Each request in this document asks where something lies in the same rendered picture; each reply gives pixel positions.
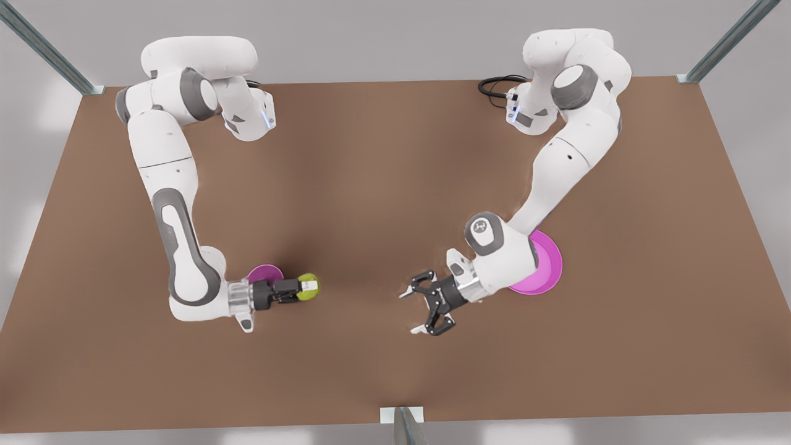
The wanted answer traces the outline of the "magenta plate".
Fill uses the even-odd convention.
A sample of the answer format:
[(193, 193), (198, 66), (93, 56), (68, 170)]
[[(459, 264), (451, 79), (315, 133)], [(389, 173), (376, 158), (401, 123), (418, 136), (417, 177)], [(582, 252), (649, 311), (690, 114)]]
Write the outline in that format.
[(520, 295), (542, 295), (551, 290), (562, 276), (562, 254), (554, 240), (542, 231), (534, 231), (530, 240), (538, 254), (537, 270), (509, 289)]

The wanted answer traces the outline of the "magenta bowl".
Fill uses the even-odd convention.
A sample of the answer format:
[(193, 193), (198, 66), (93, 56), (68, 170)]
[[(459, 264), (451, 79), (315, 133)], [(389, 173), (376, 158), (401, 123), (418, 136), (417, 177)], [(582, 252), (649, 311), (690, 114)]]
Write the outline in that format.
[(275, 281), (282, 281), (284, 275), (282, 271), (274, 265), (259, 265), (246, 276), (248, 282), (266, 281), (269, 285)]

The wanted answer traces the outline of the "silver frame post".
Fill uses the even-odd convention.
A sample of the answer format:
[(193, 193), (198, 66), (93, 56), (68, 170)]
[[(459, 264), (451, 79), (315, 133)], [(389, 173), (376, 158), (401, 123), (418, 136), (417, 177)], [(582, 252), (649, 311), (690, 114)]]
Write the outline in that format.
[(783, 0), (755, 0), (734, 25), (723, 34), (715, 45), (695, 63), (687, 73), (677, 74), (681, 85), (699, 84), (726, 57), (746, 35), (759, 25)]
[(392, 445), (429, 445), (421, 431), (424, 407), (381, 407), (379, 422), (392, 423)]
[(8, 0), (0, 0), (0, 21), (19, 36), (34, 53), (47, 62), (77, 92), (83, 96), (104, 93), (104, 85), (94, 85), (88, 81)]

